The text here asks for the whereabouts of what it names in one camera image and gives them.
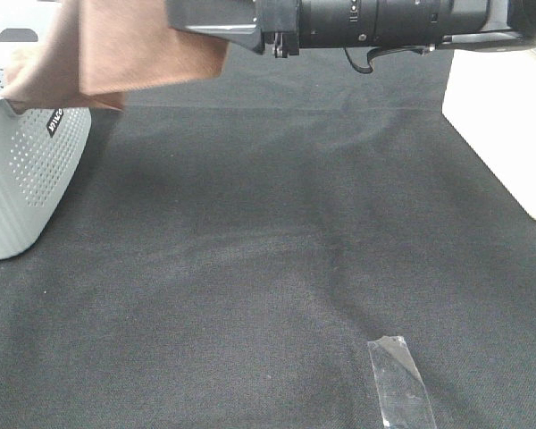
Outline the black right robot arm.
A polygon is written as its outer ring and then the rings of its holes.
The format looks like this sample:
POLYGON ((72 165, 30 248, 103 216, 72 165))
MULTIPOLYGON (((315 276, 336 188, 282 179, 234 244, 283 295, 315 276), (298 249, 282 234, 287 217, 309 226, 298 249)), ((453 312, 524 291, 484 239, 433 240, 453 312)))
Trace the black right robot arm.
POLYGON ((536 47, 532 0, 171 0, 176 30, 228 40, 277 57, 309 48, 461 49, 536 47))

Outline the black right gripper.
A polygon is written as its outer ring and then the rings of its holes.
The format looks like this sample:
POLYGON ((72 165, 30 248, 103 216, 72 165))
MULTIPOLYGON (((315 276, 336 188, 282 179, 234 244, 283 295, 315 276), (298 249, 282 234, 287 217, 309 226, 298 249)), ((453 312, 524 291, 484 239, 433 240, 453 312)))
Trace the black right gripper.
POLYGON ((299 1, 169 0, 166 13, 173 29, 220 38, 263 54, 299 54, 299 1))

